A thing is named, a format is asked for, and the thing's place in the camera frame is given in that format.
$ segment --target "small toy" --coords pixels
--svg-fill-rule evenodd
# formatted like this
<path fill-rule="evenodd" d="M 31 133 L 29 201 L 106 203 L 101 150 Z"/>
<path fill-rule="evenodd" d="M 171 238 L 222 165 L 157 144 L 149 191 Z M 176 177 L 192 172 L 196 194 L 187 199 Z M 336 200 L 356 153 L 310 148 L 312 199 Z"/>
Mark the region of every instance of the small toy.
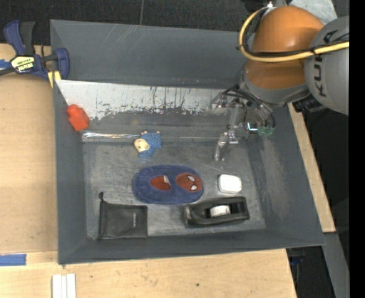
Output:
<path fill-rule="evenodd" d="M 90 119 L 83 108 L 79 108 L 78 105 L 73 104 L 67 107 L 66 112 L 68 114 L 68 120 L 77 132 L 89 127 Z"/>
<path fill-rule="evenodd" d="M 142 132 L 139 139 L 134 141 L 134 147 L 138 150 L 140 158 L 148 158 L 155 149 L 162 147 L 162 139 L 159 132 Z"/>

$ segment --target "gray bin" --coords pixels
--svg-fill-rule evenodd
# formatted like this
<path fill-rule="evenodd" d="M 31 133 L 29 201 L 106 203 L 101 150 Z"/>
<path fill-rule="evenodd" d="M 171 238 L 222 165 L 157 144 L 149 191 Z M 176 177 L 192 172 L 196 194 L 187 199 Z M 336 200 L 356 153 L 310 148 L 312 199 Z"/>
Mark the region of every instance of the gray bin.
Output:
<path fill-rule="evenodd" d="M 132 94 L 158 88 L 165 94 L 184 91 L 195 100 L 210 100 L 217 89 L 236 83 L 245 64 L 235 48 L 236 33 L 53 20 L 51 37 L 52 48 L 65 47 L 71 58 L 71 81 L 54 87 L 60 264 L 324 244 L 286 107 L 274 111 L 277 126 L 271 137 L 250 136 L 238 147 L 231 147 L 226 161 L 218 163 L 212 160 L 211 151 L 228 115 L 214 118 L 174 101 L 173 107 L 165 105 L 157 111 L 147 106 L 122 111 L 114 104 L 106 116 L 92 119 L 92 132 L 114 133 L 117 129 L 118 133 L 135 135 L 142 130 L 160 130 L 163 147 L 148 163 L 138 160 L 133 138 L 89 142 L 68 122 L 66 107 L 73 97 L 65 95 L 68 85 L 70 95 L 87 94 L 89 101 L 95 101 L 90 91 L 84 93 L 90 87 L 109 93 L 109 97 L 120 97 L 121 93 L 110 93 L 116 84 Z M 190 113 L 182 114 L 184 109 Z M 250 220 L 186 229 L 182 205 L 148 205 L 148 238 L 97 241 L 98 192 L 105 190 L 109 202 L 142 204 L 128 185 L 133 174 L 145 165 L 166 161 L 200 170 L 205 193 L 198 202 L 217 196 L 217 174 L 239 174 Z"/>

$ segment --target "bin floor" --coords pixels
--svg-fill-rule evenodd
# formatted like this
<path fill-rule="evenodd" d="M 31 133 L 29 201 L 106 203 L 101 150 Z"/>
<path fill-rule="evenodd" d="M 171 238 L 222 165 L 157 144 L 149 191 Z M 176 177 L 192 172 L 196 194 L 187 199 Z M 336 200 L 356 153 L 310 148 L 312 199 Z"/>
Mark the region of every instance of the bin floor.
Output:
<path fill-rule="evenodd" d="M 147 166 L 185 165 L 196 170 L 204 183 L 204 193 L 197 201 L 214 197 L 227 197 L 217 187 L 218 175 L 233 174 L 242 180 L 250 219 L 233 225 L 187 228 L 183 221 L 181 205 L 148 206 L 148 236 L 187 235 L 218 232 L 237 232 L 266 228 L 262 215 L 258 192 L 248 157 L 248 144 L 245 141 L 229 147 L 225 161 L 214 161 L 213 150 L 217 139 L 192 138 L 176 142 L 163 140 L 150 159 L 138 157 L 132 142 L 84 142 L 84 176 L 86 186 L 86 220 L 88 238 L 97 238 L 99 232 L 99 193 L 104 199 L 115 204 L 144 204 L 133 194 L 132 183 L 135 175 Z"/>

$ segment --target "orange object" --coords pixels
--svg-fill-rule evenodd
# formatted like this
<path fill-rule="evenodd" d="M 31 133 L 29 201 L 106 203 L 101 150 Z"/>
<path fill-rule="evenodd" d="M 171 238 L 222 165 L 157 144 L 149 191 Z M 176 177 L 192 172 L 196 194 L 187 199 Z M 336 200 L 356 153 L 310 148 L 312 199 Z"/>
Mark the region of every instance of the orange object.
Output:
<path fill-rule="evenodd" d="M 77 132 L 89 127 L 90 119 L 83 108 L 73 104 L 68 106 L 66 112 L 69 115 L 68 120 Z"/>
<path fill-rule="evenodd" d="M 295 6 L 273 9 L 260 22 L 253 52 L 283 52 L 308 48 L 323 27 L 308 11 Z M 264 63 L 248 60 L 246 75 L 259 88 L 284 89 L 305 83 L 304 60 Z"/>

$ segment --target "wooden board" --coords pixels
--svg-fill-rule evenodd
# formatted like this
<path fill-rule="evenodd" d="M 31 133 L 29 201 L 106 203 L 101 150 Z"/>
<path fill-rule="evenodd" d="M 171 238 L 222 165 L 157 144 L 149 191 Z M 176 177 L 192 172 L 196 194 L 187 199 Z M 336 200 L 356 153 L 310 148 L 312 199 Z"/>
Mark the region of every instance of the wooden board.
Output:
<path fill-rule="evenodd" d="M 307 127 L 301 113 L 295 112 L 293 105 L 289 104 L 289 111 L 299 142 L 302 159 L 307 171 L 308 181 L 311 186 L 313 200 L 317 207 L 319 221 L 324 233 L 336 232 L 333 216 L 331 215 L 329 201 L 327 199 L 325 187 L 320 176 L 317 160 L 312 149 Z"/>
<path fill-rule="evenodd" d="M 52 275 L 68 273 L 77 298 L 297 297 L 285 250 L 65 267 L 55 260 L 56 252 L 32 253 L 25 267 L 0 268 L 0 297 L 51 297 Z"/>
<path fill-rule="evenodd" d="M 0 59 L 13 56 L 0 44 Z M 54 149 L 50 84 L 0 77 L 0 253 L 57 249 Z"/>

